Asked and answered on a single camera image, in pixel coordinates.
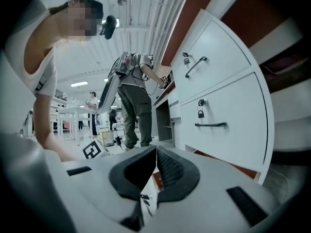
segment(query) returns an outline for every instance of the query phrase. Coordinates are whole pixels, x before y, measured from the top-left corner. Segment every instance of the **table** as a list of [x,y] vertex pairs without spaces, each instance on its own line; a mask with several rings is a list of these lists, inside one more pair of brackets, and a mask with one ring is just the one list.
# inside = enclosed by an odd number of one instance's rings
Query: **table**
[[[71,116],[63,116],[60,115],[61,113],[64,114],[70,114]],[[70,107],[70,108],[59,108],[58,109],[58,122],[57,122],[57,133],[58,136],[60,136],[60,133],[62,132],[61,129],[63,128],[63,124],[61,121],[73,121],[73,128],[74,128],[74,138],[76,145],[80,145],[80,137],[79,137],[79,121],[90,121],[90,135],[92,136],[92,117],[85,118],[85,117],[78,117],[80,114],[92,114],[93,110],[87,109],[87,108],[81,108],[81,107]]]

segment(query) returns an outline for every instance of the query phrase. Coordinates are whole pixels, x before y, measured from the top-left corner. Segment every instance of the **ceiling light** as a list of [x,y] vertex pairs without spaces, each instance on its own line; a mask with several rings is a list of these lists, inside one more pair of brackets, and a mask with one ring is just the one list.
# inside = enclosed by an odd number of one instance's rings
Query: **ceiling light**
[[120,21],[119,21],[119,18],[117,18],[116,20],[117,20],[116,28],[118,28],[120,26]]
[[82,81],[82,82],[78,82],[78,83],[72,83],[70,86],[76,87],[76,86],[81,86],[81,85],[86,85],[86,84],[88,84],[87,81]]

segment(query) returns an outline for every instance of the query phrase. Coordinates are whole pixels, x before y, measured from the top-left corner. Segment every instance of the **black slot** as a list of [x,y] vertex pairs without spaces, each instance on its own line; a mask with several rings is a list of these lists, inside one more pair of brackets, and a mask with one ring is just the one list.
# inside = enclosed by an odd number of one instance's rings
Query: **black slot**
[[92,169],[90,167],[83,166],[83,167],[79,167],[79,168],[76,168],[76,169],[67,170],[67,173],[68,173],[69,176],[72,176],[72,175],[84,173],[84,172],[91,171],[91,170]]
[[226,190],[250,226],[263,221],[268,215],[239,186]]

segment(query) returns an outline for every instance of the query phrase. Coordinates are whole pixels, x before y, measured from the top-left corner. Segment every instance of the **person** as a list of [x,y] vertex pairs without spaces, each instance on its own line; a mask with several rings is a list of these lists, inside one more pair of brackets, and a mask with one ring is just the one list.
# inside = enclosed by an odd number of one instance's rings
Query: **person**
[[91,101],[87,104],[87,106],[89,109],[93,110],[92,133],[93,133],[93,137],[97,137],[96,126],[95,126],[95,115],[96,115],[96,108],[97,108],[98,100],[97,100],[95,91],[90,92],[90,94],[91,94]]
[[122,115],[124,117],[124,135],[126,150],[129,151],[137,143],[135,134],[135,120],[138,116],[138,126],[141,133],[142,147],[149,146],[151,138],[151,99],[146,91],[142,78],[143,73],[156,81],[160,88],[165,88],[166,82],[162,81],[151,69],[151,62],[147,55],[135,53],[132,55],[135,68],[120,80],[118,94],[122,102]]
[[50,126],[57,81],[55,45],[62,40],[88,40],[97,34],[103,16],[103,5],[95,0],[70,0],[48,10],[40,0],[33,0],[4,47],[13,70],[36,97],[35,137],[44,149],[57,152],[61,161],[75,158],[66,153]]
[[117,116],[116,110],[110,109],[109,113],[110,130],[112,130],[112,124],[117,123],[116,116]]

